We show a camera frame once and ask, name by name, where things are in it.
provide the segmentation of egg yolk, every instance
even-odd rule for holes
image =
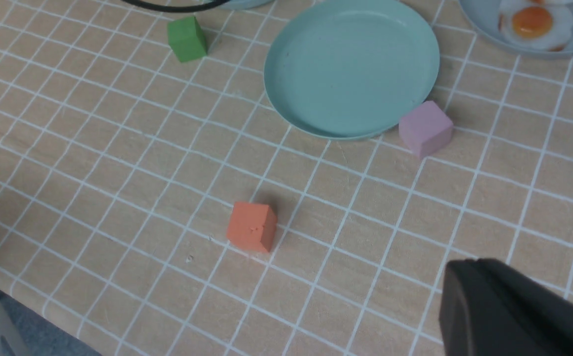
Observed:
[[[540,38],[552,28],[552,15],[539,6],[526,7],[513,16],[513,30],[521,38]]]

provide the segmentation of green cube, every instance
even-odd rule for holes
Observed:
[[[194,16],[168,23],[168,44],[180,62],[207,56],[205,34]]]

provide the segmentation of gray floor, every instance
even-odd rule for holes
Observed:
[[[33,356],[100,356],[83,342],[1,291],[0,302]]]

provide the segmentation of light blue plate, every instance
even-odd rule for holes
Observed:
[[[395,0],[326,0],[277,36],[266,56],[269,100],[296,128],[362,139],[398,124],[440,67],[429,24]]]
[[[469,22],[478,30],[479,34],[482,34],[503,50],[541,59],[561,59],[573,56],[573,29],[572,38],[567,43],[565,49],[560,52],[528,49],[509,43],[497,29],[499,3],[501,3],[501,0],[460,0],[462,11],[465,16],[467,16]],[[573,3],[567,7],[573,14]]]

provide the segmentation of orange cube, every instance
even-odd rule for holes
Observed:
[[[269,205],[236,201],[227,238],[241,250],[270,252],[276,228],[277,216]]]

